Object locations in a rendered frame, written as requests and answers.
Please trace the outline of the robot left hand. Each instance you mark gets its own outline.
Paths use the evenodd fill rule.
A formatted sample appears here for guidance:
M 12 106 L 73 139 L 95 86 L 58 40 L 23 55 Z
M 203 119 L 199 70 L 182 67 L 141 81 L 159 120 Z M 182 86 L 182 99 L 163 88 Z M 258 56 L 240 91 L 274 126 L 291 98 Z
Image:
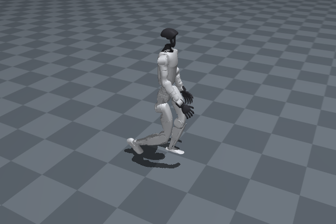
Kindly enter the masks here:
M 193 99 L 192 99 L 193 96 L 188 91 L 186 91 L 184 86 L 182 86 L 182 88 L 183 88 L 184 91 L 181 91 L 180 93 L 182 93 L 182 96 L 184 97 L 185 104 L 186 104 L 186 100 L 187 100 L 187 104 L 189 103 L 189 101 L 190 101 L 190 104 L 191 104 L 191 102 L 193 103 Z

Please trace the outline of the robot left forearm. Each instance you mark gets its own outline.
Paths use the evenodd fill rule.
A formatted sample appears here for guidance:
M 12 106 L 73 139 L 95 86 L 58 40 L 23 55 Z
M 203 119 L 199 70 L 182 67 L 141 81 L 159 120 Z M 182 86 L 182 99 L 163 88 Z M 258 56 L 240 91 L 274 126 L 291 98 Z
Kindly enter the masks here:
M 175 85 L 177 86 L 177 88 L 180 92 L 184 91 L 183 88 L 182 88 L 183 83 L 182 83 L 181 78 L 180 78 L 180 72 L 178 74 L 176 74 Z

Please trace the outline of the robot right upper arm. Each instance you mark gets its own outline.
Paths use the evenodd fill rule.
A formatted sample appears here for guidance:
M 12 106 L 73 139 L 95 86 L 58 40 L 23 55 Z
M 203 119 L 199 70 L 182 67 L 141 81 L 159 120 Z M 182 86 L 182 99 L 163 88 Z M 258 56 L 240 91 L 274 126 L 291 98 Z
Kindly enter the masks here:
M 163 88 L 165 88 L 164 86 L 164 83 L 167 80 L 167 76 L 168 76 L 168 64 L 169 64 L 169 60 L 167 58 L 167 55 L 161 55 L 159 58 L 158 58 L 158 66 L 159 66 L 159 70 L 160 70 L 160 78 L 161 78 L 161 85 Z

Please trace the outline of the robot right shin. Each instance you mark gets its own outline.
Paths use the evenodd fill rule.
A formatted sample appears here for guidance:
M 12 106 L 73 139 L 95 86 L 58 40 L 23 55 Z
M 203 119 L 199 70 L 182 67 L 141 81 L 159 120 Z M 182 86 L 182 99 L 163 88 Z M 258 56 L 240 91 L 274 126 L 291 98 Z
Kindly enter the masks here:
M 152 135 L 148 135 L 145 138 L 141 138 L 135 140 L 134 145 L 160 145 L 168 143 L 167 137 L 164 134 L 159 135 L 159 133 L 155 133 Z

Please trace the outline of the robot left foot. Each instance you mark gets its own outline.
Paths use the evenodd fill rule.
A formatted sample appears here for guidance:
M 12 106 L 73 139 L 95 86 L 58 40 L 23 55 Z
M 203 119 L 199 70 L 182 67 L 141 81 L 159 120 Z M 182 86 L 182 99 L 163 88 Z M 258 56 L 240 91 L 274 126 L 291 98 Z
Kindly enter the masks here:
M 169 150 L 170 148 L 168 148 L 168 147 L 166 147 L 165 148 L 167 151 L 171 151 L 171 152 L 174 152 L 174 153 L 178 153 L 178 154 L 184 154 L 184 151 L 182 151 L 182 150 L 179 150 L 179 149 L 177 149 L 177 148 L 171 148 L 172 150 Z

